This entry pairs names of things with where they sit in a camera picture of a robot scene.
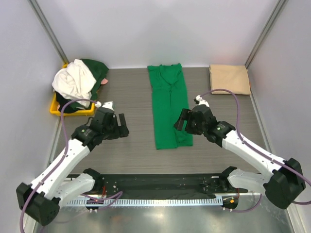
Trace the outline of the bright green t-shirt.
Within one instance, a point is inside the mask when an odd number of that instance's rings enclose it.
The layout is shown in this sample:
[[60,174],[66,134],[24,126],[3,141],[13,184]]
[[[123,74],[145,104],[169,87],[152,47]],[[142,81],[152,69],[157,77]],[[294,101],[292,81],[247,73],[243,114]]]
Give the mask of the bright green t-shirt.
[[192,146],[192,135],[174,128],[181,111],[189,108],[182,66],[180,64],[147,66],[147,69],[152,88],[156,149]]

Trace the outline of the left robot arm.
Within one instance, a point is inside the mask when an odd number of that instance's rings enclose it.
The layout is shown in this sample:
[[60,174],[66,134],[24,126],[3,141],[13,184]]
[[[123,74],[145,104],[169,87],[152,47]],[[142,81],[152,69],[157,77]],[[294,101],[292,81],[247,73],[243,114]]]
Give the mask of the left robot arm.
[[103,182],[100,173],[88,168],[78,178],[64,184],[64,179],[76,165],[104,140],[129,135],[124,114],[116,115],[113,102],[100,106],[89,125],[77,127],[63,151],[30,184],[21,183],[17,200],[23,215],[28,215],[42,226],[50,224],[59,210],[85,192],[98,194]]

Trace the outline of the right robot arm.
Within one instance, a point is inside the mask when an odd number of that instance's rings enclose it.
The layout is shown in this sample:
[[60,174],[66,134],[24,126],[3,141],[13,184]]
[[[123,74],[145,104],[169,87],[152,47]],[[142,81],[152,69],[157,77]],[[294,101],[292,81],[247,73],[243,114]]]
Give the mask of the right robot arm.
[[189,134],[203,135],[209,142],[217,144],[253,166],[258,172],[246,172],[229,167],[219,179],[219,186],[225,192],[234,188],[247,189],[264,194],[280,209],[287,209],[305,190],[301,164],[294,158],[285,160],[269,154],[251,142],[226,121],[218,121],[206,104],[193,109],[182,109],[174,127]]

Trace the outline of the pink garment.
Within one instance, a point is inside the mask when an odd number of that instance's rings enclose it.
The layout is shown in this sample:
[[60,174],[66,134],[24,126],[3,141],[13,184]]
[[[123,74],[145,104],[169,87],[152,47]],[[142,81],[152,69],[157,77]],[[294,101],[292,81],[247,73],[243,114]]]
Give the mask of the pink garment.
[[108,80],[106,78],[104,78],[102,81],[101,81],[101,85],[106,85],[108,83]]

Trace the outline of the white t-shirt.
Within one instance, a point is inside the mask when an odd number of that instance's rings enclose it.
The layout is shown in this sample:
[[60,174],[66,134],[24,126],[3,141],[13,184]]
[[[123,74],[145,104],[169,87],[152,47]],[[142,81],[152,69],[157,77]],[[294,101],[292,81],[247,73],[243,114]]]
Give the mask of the white t-shirt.
[[96,84],[96,79],[80,59],[75,59],[66,68],[59,70],[52,82],[54,91],[67,100],[79,99],[82,108],[88,108],[92,96],[91,90]]

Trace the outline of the folded beige t-shirt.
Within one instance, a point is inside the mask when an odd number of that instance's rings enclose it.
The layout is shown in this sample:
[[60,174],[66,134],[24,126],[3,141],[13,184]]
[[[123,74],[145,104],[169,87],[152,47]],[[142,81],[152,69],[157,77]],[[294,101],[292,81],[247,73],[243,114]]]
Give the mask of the folded beige t-shirt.
[[210,89],[226,89],[236,95],[250,95],[250,82],[245,66],[210,65]]

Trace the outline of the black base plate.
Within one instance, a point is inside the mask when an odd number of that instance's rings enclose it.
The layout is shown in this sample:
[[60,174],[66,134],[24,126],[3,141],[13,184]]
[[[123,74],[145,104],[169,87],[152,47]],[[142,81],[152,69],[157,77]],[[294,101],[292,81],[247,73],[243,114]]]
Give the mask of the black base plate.
[[102,174],[102,181],[87,195],[112,196],[122,192],[122,199],[193,200],[210,199],[216,194],[247,193],[220,178],[219,173],[205,174]]

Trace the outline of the left aluminium frame post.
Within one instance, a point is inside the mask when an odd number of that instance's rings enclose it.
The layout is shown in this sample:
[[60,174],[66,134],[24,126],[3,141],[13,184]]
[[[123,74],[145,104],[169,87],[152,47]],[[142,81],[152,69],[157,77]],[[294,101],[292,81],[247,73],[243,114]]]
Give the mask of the left aluminium frame post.
[[63,61],[64,64],[68,64],[69,60],[68,60],[62,46],[60,45],[52,27],[50,26],[50,23],[48,22],[46,16],[44,15],[40,5],[38,4],[38,2],[36,0],[27,0],[27,2],[29,3],[32,10],[34,11],[34,14],[36,15],[39,22],[41,23],[44,31],[46,32],[48,38],[50,39],[50,41],[51,41],[52,45],[54,46],[56,52],[58,53],[59,57],[61,58],[61,60]]

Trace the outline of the aluminium frame post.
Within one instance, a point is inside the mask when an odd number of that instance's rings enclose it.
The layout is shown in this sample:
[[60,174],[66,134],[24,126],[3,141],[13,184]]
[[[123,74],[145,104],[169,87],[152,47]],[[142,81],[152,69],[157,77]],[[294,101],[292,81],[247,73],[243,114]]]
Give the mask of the aluminium frame post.
[[38,4],[38,2],[36,0],[27,0],[27,2],[29,3],[32,10],[34,11],[34,14],[36,15],[39,22],[41,23],[44,31],[46,32],[48,38],[50,39],[50,41],[51,41],[52,45],[54,46],[56,52],[58,53],[59,57],[61,58],[61,60],[63,61],[64,64],[68,64],[69,60],[68,60],[62,46],[60,45],[52,27],[50,26],[50,23],[48,22],[46,16],[44,15],[40,5]]
[[276,2],[275,7],[273,8],[273,11],[271,12],[267,22],[265,23],[259,37],[257,38],[248,58],[245,62],[246,69],[249,69],[251,63],[253,62],[255,56],[257,55],[259,49],[261,48],[262,44],[268,37],[269,33],[271,32],[273,26],[275,25],[277,19],[281,15],[283,9],[285,8],[288,0],[278,0]]

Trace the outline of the right aluminium frame post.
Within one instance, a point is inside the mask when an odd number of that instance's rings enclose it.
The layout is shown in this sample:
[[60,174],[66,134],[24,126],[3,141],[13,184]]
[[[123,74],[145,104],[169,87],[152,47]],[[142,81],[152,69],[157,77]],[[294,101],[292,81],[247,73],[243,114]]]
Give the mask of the right aluminium frame post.
[[273,26],[275,25],[277,19],[281,15],[283,9],[285,8],[288,0],[278,0],[276,2],[275,7],[273,8],[273,11],[271,12],[267,22],[265,23],[259,37],[257,38],[248,58],[245,62],[246,69],[249,69],[251,63],[253,62],[255,56],[257,55],[259,49],[261,48],[262,44],[268,37],[269,33],[271,32]]

